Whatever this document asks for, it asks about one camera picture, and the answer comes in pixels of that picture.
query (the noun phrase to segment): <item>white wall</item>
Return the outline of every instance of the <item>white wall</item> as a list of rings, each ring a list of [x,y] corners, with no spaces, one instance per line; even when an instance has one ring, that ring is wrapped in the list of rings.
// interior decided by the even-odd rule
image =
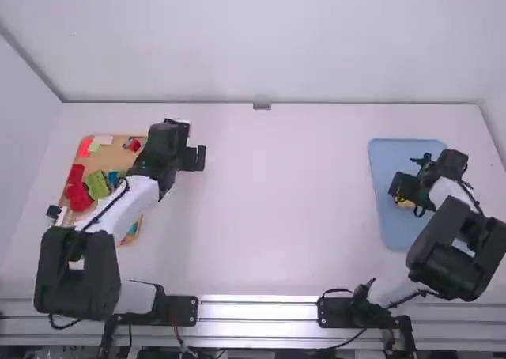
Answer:
[[[3,250],[46,151],[61,103],[0,36],[0,218]]]
[[[477,102],[503,159],[504,15],[504,0],[0,0],[67,100]]]

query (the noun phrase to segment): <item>blue mat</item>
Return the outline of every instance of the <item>blue mat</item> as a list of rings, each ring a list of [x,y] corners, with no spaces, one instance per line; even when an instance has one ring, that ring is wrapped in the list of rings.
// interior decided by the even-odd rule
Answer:
[[[373,139],[369,142],[372,180],[376,191],[376,205],[381,222],[381,236],[392,251],[408,252],[414,240],[434,213],[427,211],[422,218],[413,215],[413,208],[395,205],[388,188],[396,172],[416,175],[420,167],[410,161],[411,157],[432,154],[439,157],[446,145],[438,140]]]

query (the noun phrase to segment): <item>red block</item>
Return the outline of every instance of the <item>red block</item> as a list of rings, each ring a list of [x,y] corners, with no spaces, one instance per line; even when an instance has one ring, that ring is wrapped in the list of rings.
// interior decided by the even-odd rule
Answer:
[[[83,139],[81,142],[81,146],[79,147],[79,150],[77,151],[77,155],[88,157],[89,156],[89,146],[92,144],[93,138],[86,138]]]
[[[130,145],[128,146],[128,148],[134,152],[137,152],[139,151],[139,149],[141,148],[141,143],[139,140],[137,139],[134,139]]]
[[[73,211],[85,211],[93,203],[83,183],[73,183],[69,185],[65,190],[65,195],[69,195],[69,206]]]
[[[82,164],[72,164],[70,169],[69,179],[67,183],[80,183],[82,181],[82,175],[85,174],[85,166]]]

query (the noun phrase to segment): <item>table surface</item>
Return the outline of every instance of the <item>table surface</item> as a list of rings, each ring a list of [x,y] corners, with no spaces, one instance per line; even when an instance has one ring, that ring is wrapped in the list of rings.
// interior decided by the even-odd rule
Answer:
[[[171,192],[145,214],[135,244],[118,255],[123,277],[172,293],[289,301],[372,277],[374,292],[382,293],[405,278],[405,254],[387,250],[380,238],[367,150],[373,138],[439,139],[468,153],[466,180],[487,214],[506,219],[506,172],[475,105],[274,104],[255,111],[250,104],[69,104],[3,261],[4,297],[26,301],[32,294],[44,212],[58,200],[79,139],[145,134],[166,117],[191,121],[190,144],[208,147],[206,170],[179,173]],[[501,306],[504,267],[478,303]],[[454,308],[451,320],[468,323],[468,312]],[[501,313],[490,315],[503,321]]]

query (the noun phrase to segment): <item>green block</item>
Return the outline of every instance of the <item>green block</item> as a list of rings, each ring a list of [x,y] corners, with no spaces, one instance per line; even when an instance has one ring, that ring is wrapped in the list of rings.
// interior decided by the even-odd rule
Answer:
[[[85,184],[88,187],[89,196],[94,199],[106,198],[111,194],[105,174],[102,171],[90,173],[85,177]]]
[[[100,144],[92,143],[89,145],[88,151],[89,152],[97,152],[99,149],[100,149]]]

